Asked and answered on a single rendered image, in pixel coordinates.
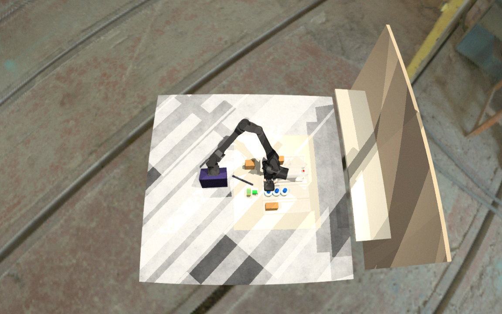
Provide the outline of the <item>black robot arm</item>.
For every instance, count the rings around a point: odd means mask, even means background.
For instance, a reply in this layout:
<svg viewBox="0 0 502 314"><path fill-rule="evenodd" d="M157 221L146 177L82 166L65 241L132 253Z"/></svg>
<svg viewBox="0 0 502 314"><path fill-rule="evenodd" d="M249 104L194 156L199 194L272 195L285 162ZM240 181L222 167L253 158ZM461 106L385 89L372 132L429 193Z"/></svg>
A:
<svg viewBox="0 0 502 314"><path fill-rule="evenodd" d="M268 164L263 163L262 169L265 170L267 176L274 176L273 180L283 179L286 180L288 174L288 168L280 166L279 155L277 152L271 147L266 134L263 131L262 126L259 126L255 123L252 123L248 119L242 119L236 126L235 131L231 134L231 136L222 144L220 148L214 151L210 159L207 161L208 167L208 176L218 176L220 173L218 163L225 156L225 150L235 141L240 134L245 131L249 133L256 133L259 138L268 160Z"/></svg>

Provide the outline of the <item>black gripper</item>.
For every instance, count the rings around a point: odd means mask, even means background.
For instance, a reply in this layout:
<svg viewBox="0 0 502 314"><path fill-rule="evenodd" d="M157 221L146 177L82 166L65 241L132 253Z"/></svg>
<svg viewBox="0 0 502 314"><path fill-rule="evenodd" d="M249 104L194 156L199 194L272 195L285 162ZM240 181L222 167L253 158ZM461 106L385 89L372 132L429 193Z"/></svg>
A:
<svg viewBox="0 0 502 314"><path fill-rule="evenodd" d="M263 161L262 166L263 163L268 164L268 161L267 160ZM264 181L264 191L274 191L275 184L272 179L274 178L275 174L273 176L267 176L265 170L263 170L263 173L264 173L264 179L266 179L266 181Z"/></svg>

